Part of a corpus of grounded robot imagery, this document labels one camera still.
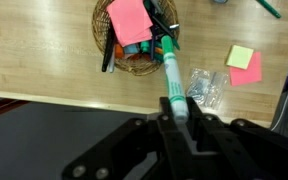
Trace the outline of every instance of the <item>green marker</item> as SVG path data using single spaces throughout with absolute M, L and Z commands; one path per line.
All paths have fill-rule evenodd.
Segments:
M 150 42 L 149 41 L 141 42 L 141 50 L 143 53 L 149 53 L 150 52 Z
M 171 103 L 174 120 L 176 123 L 185 123 L 188 119 L 188 107 L 181 82 L 180 72 L 174 54 L 172 38 L 164 36 L 162 38 L 164 53 L 164 64 L 166 71 L 168 98 Z
M 157 62 L 163 63 L 163 55 L 154 53 L 154 59 L 157 60 Z
M 282 16 L 278 13 L 268 2 L 265 0 L 257 0 L 265 9 L 267 9 L 276 18 L 281 18 Z

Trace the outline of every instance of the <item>wooden surface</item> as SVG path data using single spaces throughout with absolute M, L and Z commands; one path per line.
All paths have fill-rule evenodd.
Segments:
M 91 30 L 95 0 L 0 0 L 0 97 L 152 113 L 167 96 L 164 68 L 134 77 L 102 73 Z M 270 123 L 288 70 L 288 1 L 269 1 L 276 19 L 255 0 L 176 1 L 177 52 L 185 89 L 191 68 L 228 73 L 231 45 L 262 52 L 263 81 L 227 87 L 217 111 Z

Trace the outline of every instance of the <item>office supplies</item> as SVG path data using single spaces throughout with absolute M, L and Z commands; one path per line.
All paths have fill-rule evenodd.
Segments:
M 265 0 L 257 0 L 266 10 L 268 10 L 276 18 L 281 18 L 282 16 L 278 13 L 268 2 Z
M 154 59 L 157 60 L 160 63 L 163 63 L 163 61 L 164 61 L 163 55 L 157 54 L 157 53 L 154 54 Z
M 255 52 L 247 69 L 230 67 L 231 85 L 237 86 L 262 80 L 261 53 Z
M 180 45 L 178 44 L 177 40 L 175 38 L 172 38 L 173 44 L 176 47 L 177 50 L 181 50 Z
M 162 43 L 160 43 L 158 41 L 155 42 L 155 45 L 156 45 L 156 47 L 162 48 Z
M 115 44 L 115 58 L 122 59 L 124 57 L 124 50 L 120 44 Z
M 115 0 L 106 9 L 123 47 L 152 39 L 153 24 L 142 0 Z
M 150 8 L 150 12 L 151 14 L 154 14 L 155 13 L 155 7 L 151 7 Z M 153 61 L 154 60 L 154 54 L 155 54 L 155 41 L 156 41 L 156 32 L 155 32 L 155 24 L 152 25 L 152 27 L 150 28 L 151 29 L 151 33 L 152 33 L 152 40 L 151 40 L 151 52 L 150 52 L 150 55 L 151 55 L 151 60 Z
M 139 53 L 139 48 L 137 44 L 130 44 L 123 48 L 124 54 L 136 54 Z
M 251 60 L 253 49 L 233 45 L 228 56 L 226 65 L 247 69 Z
M 110 63 L 108 64 L 108 69 L 110 73 L 114 72 L 114 66 L 115 66 L 115 48 L 113 48 Z
M 149 53 L 150 52 L 150 43 L 149 43 L 149 41 L 141 42 L 141 51 L 142 51 L 142 53 Z
M 112 52 L 114 49 L 114 40 L 115 40 L 115 31 L 112 24 L 110 23 L 108 32 L 106 34 L 106 45 L 102 64 L 102 72 L 106 72 L 108 63 L 110 62 Z
M 188 119 L 188 107 L 171 37 L 164 36 L 162 38 L 162 47 L 167 76 L 168 96 L 173 110 L 174 120 L 177 123 L 185 123 Z
M 107 31 L 105 30 L 105 27 L 107 27 L 107 22 L 110 20 L 110 16 L 120 13 L 120 12 L 113 12 L 112 14 L 108 14 L 107 13 L 107 7 L 109 5 L 111 5 L 111 3 L 113 3 L 113 2 L 114 3 L 123 2 L 124 4 L 126 2 L 128 4 L 128 1 L 129 0 L 114 0 L 114 1 L 112 1 L 112 0 L 98 0 L 98 3 L 96 3 L 96 6 L 95 6 L 95 9 L 94 9 L 94 12 L 93 12 L 93 16 L 92 16 L 92 32 L 93 32 L 93 35 L 94 35 L 94 40 L 96 42 L 96 45 L 98 46 L 100 51 L 103 51 L 105 49 L 105 47 L 104 47 L 105 46 L 105 41 L 103 41 L 103 39 L 105 39 L 105 36 L 106 36 L 106 33 L 107 33 Z M 159 0 L 159 2 L 160 2 L 160 6 L 161 6 L 162 10 L 164 10 L 164 14 L 160 15 L 160 16 L 159 16 L 159 14 L 157 12 L 153 12 L 152 14 L 156 14 L 157 18 L 159 18 L 159 20 L 161 20 L 162 23 L 164 23 L 167 28 L 169 27 L 169 25 L 179 24 L 178 15 L 177 15 L 177 11 L 176 11 L 176 6 L 175 6 L 175 3 L 174 3 L 174 0 Z M 147 11 L 146 14 L 152 12 L 150 7 L 154 8 L 154 6 L 152 5 L 150 0 L 142 0 L 141 6 L 144 6 L 144 9 L 146 9 L 146 11 Z M 116 8 L 116 9 L 114 9 L 114 11 L 115 10 L 116 11 L 124 11 L 125 9 L 124 9 L 123 6 L 121 6 L 121 8 L 119 8 L 119 9 Z M 139 50 L 140 50 L 140 42 L 143 42 L 143 41 L 149 41 L 150 49 L 154 47 L 154 46 L 152 46 L 152 43 L 154 41 L 153 42 L 150 41 L 152 39 L 152 37 L 153 37 L 154 32 L 152 34 L 150 28 L 144 29 L 144 31 L 147 31 L 147 30 L 148 30 L 148 37 L 150 39 L 147 39 L 147 40 L 141 39 L 141 41 L 136 43 L 139 46 Z M 176 30 L 176 31 L 170 30 L 170 31 L 174 34 L 174 36 L 177 39 L 178 35 L 179 35 L 178 30 Z M 122 45 L 122 47 L 125 47 L 127 45 L 134 44 L 134 42 L 133 43 L 131 43 L 131 42 L 134 39 L 141 38 L 141 36 L 143 37 L 142 34 L 143 33 L 141 33 L 141 35 L 133 36 L 130 41 L 129 40 L 125 40 L 123 42 L 120 42 L 120 41 L 117 41 L 117 42 L 119 42 Z M 157 69 L 159 69 L 161 67 L 161 63 L 158 63 L 157 61 L 155 61 L 155 59 L 153 61 L 151 59 L 152 59 L 152 57 L 150 57 L 149 59 L 146 59 L 146 58 L 142 58 L 142 56 L 140 57 L 140 59 L 138 61 L 133 61 L 133 60 L 130 60 L 130 59 L 125 59 L 125 58 L 116 59 L 115 60 L 115 68 L 118 68 L 118 69 L 120 69 L 122 71 L 129 72 L 129 73 L 134 74 L 134 75 L 139 75 L 139 76 L 147 75 L 147 74 L 150 74 L 150 73 L 156 71 Z
M 159 48 L 159 47 L 155 47 L 155 52 L 157 54 L 163 54 L 163 49 Z
M 173 25 L 170 25 L 170 27 L 169 27 L 170 30 L 175 30 L 178 28 L 180 28 L 180 24 L 173 24 Z
M 164 14 L 164 11 L 162 10 L 161 6 L 158 4 L 158 0 L 151 0 L 151 3 L 155 7 L 157 13 Z
M 162 37 L 165 36 L 165 33 L 161 33 L 155 36 L 155 42 L 160 41 L 162 39 Z
M 155 14 L 150 14 L 151 20 L 154 22 L 154 24 L 156 24 L 157 26 L 159 26 L 161 28 L 161 30 L 163 30 L 167 35 L 169 35 L 171 38 L 174 38 L 174 34 L 168 29 L 168 27 L 163 24 L 162 21 L 160 21 Z
M 156 35 L 165 34 L 163 30 L 159 26 L 155 26 Z

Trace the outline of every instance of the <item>small plastic bag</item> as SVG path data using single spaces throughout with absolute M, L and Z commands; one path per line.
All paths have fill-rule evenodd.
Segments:
M 218 109 L 227 79 L 227 74 L 195 68 L 191 72 L 191 84 L 186 95 L 200 107 Z

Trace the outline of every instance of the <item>green pen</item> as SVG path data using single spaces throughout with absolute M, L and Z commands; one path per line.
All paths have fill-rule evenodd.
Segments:
M 282 16 L 278 13 L 268 2 L 265 0 L 257 0 L 265 9 L 267 9 L 276 18 L 281 18 Z

